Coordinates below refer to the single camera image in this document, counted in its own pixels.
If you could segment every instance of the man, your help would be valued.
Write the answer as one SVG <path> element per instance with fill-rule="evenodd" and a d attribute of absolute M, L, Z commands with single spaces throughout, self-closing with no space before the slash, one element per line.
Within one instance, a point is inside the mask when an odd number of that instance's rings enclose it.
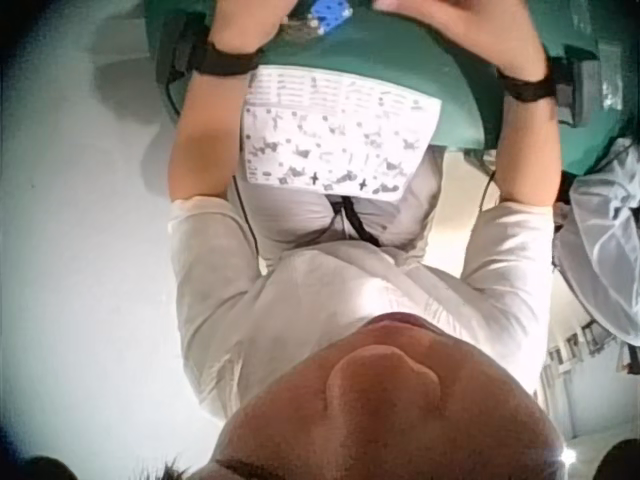
<path fill-rule="evenodd" d="M 209 40 L 251 54 L 295 3 L 219 0 Z M 419 262 L 440 189 L 435 150 L 397 205 L 353 200 L 360 232 L 323 196 L 239 175 L 270 267 L 261 275 L 227 202 L 249 78 L 195 74 L 170 166 L 173 263 L 186 371 L 227 423 L 193 478 L 556 478 L 562 441 L 531 396 L 561 173 L 544 49 L 522 0 L 374 8 L 430 25 L 504 75 L 502 203 L 478 218 L 455 279 Z"/>

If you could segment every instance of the shirt sleeve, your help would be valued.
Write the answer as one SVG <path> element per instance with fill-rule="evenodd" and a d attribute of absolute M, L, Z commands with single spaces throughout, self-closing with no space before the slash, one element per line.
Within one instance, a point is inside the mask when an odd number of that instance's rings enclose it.
<path fill-rule="evenodd" d="M 223 357 L 233 347 L 223 344 L 233 337 L 230 313 L 261 277 L 258 255 L 246 224 L 219 198 L 175 202 L 169 234 L 185 371 L 202 396 L 211 352 Z"/>
<path fill-rule="evenodd" d="M 485 342 L 529 390 L 546 355 L 552 288 L 553 211 L 502 203 L 480 214 L 462 280 L 482 297 Z"/>

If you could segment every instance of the nose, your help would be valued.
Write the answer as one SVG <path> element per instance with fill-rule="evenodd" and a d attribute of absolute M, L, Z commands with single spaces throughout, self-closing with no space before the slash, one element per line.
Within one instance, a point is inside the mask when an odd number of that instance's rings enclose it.
<path fill-rule="evenodd" d="M 370 345 L 342 359 L 326 393 L 330 413 L 378 424 L 386 418 L 395 425 L 424 422 L 438 409 L 441 396 L 432 370 L 386 345 Z"/>

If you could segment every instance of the light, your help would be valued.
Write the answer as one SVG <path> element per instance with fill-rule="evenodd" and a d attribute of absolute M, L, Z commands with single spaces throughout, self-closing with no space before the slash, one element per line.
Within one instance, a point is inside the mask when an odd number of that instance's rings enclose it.
<path fill-rule="evenodd" d="M 560 459 L 564 462 L 564 464 L 567 467 L 575 463 L 576 458 L 577 458 L 576 452 L 574 450 L 571 450 L 570 448 L 565 448 L 564 451 L 562 452 L 562 456 L 560 457 Z"/>

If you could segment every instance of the white plastic bag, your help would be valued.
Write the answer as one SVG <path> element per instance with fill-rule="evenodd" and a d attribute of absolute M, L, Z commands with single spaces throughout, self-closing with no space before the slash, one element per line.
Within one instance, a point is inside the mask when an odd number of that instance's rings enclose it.
<path fill-rule="evenodd" d="M 611 333 L 640 346 L 638 145 L 617 140 L 599 173 L 578 178 L 556 237 L 556 261 L 578 299 Z"/>

